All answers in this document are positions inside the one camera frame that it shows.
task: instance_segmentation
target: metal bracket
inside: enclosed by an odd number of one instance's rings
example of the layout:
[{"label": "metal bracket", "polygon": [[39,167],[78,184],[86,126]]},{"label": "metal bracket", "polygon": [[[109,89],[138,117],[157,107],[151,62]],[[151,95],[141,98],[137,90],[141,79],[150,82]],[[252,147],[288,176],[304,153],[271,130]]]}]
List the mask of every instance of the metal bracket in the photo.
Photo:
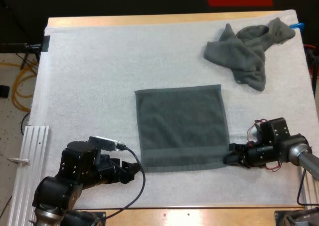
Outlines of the metal bracket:
[{"label": "metal bracket", "polygon": [[19,158],[8,160],[18,163],[8,226],[30,226],[34,219],[33,196],[42,178],[44,155],[49,126],[26,126]]},{"label": "metal bracket", "polygon": [[20,159],[20,158],[11,157],[11,158],[8,158],[7,160],[11,161],[12,163],[15,163],[15,164],[21,163],[22,165],[30,165],[29,159]]}]

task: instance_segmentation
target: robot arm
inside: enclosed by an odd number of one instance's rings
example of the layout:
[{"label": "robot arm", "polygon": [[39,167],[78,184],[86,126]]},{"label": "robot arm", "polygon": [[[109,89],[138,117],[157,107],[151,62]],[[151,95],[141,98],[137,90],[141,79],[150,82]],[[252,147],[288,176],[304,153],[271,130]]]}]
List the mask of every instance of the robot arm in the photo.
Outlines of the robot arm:
[{"label": "robot arm", "polygon": [[230,144],[223,162],[245,167],[265,167],[273,161],[291,162],[302,166],[319,180],[319,158],[312,154],[306,138],[300,134],[290,135],[284,118],[269,120],[255,125],[257,142]]},{"label": "robot arm", "polygon": [[127,184],[134,180],[134,175],[141,169],[138,163],[123,161],[120,166],[120,159],[101,154],[101,149],[124,150],[126,146],[101,137],[67,145],[57,175],[44,178],[35,191],[32,205],[35,207],[36,226],[58,225],[84,189],[99,184]]}]

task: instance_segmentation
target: crumpled gray towel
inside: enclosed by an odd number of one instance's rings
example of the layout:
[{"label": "crumpled gray towel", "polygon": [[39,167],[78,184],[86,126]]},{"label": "crumpled gray towel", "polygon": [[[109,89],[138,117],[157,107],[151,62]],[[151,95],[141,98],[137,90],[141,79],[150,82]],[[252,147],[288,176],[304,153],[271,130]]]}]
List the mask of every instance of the crumpled gray towel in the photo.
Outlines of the crumpled gray towel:
[{"label": "crumpled gray towel", "polygon": [[208,42],[204,58],[208,61],[230,68],[238,84],[263,91],[266,84],[265,51],[274,43],[283,43],[293,38],[295,31],[279,18],[268,26],[245,27],[236,35],[230,24],[226,24],[220,39]]}]

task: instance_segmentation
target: metal cylinder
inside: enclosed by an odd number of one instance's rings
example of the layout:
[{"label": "metal cylinder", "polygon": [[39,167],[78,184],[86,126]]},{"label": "metal cylinder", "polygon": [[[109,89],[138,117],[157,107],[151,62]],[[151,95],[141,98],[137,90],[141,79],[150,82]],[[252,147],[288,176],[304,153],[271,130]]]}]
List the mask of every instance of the metal cylinder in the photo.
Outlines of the metal cylinder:
[{"label": "metal cylinder", "polygon": [[35,226],[57,226],[63,219],[61,215],[55,215],[40,209],[34,210],[36,216]]}]

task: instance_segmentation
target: floor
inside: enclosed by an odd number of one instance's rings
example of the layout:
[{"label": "floor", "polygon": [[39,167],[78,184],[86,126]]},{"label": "floor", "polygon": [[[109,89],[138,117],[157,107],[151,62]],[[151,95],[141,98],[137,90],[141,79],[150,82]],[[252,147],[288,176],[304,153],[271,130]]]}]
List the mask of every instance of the floor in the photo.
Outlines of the floor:
[{"label": "floor", "polygon": [[[35,56],[30,55],[29,60],[34,61]],[[15,54],[0,54],[0,63],[9,62],[21,64],[22,60]],[[17,67],[0,65],[0,85],[12,86],[16,75],[19,72]],[[25,81],[19,91],[24,94],[31,94],[34,91],[35,78]],[[319,113],[319,83],[317,84],[316,106]],[[6,203],[12,195],[17,165],[7,160],[9,157],[19,157],[22,143],[20,124],[26,112],[16,109],[11,102],[11,91],[8,99],[0,99],[0,212],[3,211]],[[32,99],[25,99],[21,102],[26,107],[31,107]],[[10,211],[10,203],[0,218],[0,225],[7,223]]]}]

